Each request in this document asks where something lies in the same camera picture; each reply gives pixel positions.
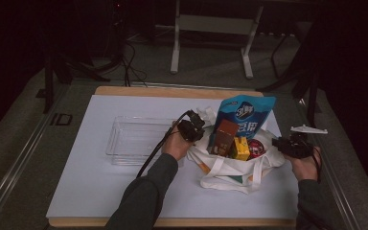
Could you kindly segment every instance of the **gray sleeve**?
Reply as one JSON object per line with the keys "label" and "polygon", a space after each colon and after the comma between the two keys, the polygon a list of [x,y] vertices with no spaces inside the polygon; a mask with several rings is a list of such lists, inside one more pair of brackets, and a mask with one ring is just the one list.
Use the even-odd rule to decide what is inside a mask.
{"label": "gray sleeve", "polygon": [[328,206],[320,185],[315,180],[298,182],[298,216],[296,229],[328,229],[330,217]]}
{"label": "gray sleeve", "polygon": [[177,161],[169,154],[161,154],[146,176],[127,186],[105,229],[152,229],[177,171]]}

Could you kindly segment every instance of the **brown box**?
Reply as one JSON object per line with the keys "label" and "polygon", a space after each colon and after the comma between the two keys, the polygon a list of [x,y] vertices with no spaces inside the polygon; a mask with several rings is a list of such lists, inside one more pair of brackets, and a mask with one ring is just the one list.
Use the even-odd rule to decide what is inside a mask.
{"label": "brown box", "polygon": [[228,120],[222,120],[215,133],[211,154],[227,156],[232,147],[239,125]]}

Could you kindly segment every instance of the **metal stand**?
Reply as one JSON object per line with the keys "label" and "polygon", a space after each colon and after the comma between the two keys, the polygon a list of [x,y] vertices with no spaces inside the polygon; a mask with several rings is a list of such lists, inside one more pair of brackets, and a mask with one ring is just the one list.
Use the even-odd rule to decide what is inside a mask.
{"label": "metal stand", "polygon": [[85,67],[65,54],[57,51],[55,44],[49,40],[42,27],[38,27],[37,31],[38,38],[45,56],[44,98],[46,99],[46,104],[43,111],[44,113],[47,113],[50,110],[54,101],[53,73],[56,73],[59,82],[69,84],[73,80],[69,70],[69,66],[72,66],[74,69],[83,72],[86,76],[95,81],[110,81],[109,79],[99,76],[97,73],[95,73],[95,71]]}
{"label": "metal stand", "polygon": [[178,73],[178,62],[180,55],[179,33],[183,31],[200,31],[212,33],[226,33],[235,35],[248,35],[248,41],[245,47],[241,48],[241,58],[244,67],[244,73],[247,79],[253,79],[252,67],[249,59],[250,48],[259,26],[260,18],[263,12],[263,6],[257,10],[255,18],[223,18],[180,14],[180,0],[175,0],[175,26],[174,26],[174,46],[172,49],[172,74]]}

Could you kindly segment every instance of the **white table surface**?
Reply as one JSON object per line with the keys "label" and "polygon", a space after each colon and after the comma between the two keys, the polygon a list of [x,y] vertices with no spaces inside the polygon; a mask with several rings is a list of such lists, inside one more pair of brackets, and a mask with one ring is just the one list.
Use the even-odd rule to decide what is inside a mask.
{"label": "white table surface", "polygon": [[[176,119],[185,111],[221,100],[94,95],[87,107],[74,146],[48,209],[48,219],[109,218],[139,166],[111,164],[105,154],[117,116]],[[274,114],[266,129],[280,135]],[[250,195],[203,189],[201,169],[187,158],[168,189],[161,219],[295,219],[297,181],[287,161],[263,178],[261,189]]]}

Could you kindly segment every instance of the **bag handle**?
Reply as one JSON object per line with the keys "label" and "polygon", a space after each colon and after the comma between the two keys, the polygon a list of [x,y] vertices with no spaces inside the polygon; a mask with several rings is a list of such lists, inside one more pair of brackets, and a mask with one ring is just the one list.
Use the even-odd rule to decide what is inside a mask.
{"label": "bag handle", "polygon": [[250,183],[252,186],[250,186],[250,183],[246,183],[246,185],[242,185],[239,183],[238,185],[231,183],[218,183],[214,181],[214,177],[221,178],[227,176],[221,176],[219,175],[220,169],[222,168],[222,165],[224,163],[225,158],[218,156],[216,161],[214,162],[214,166],[210,170],[210,172],[206,175],[204,175],[201,178],[200,185],[202,188],[207,189],[217,189],[217,190],[225,190],[225,191],[239,191],[244,194],[250,194],[253,191],[259,190],[262,182],[262,167],[264,159],[261,157],[258,162],[256,162],[256,165],[253,170],[253,181]]}

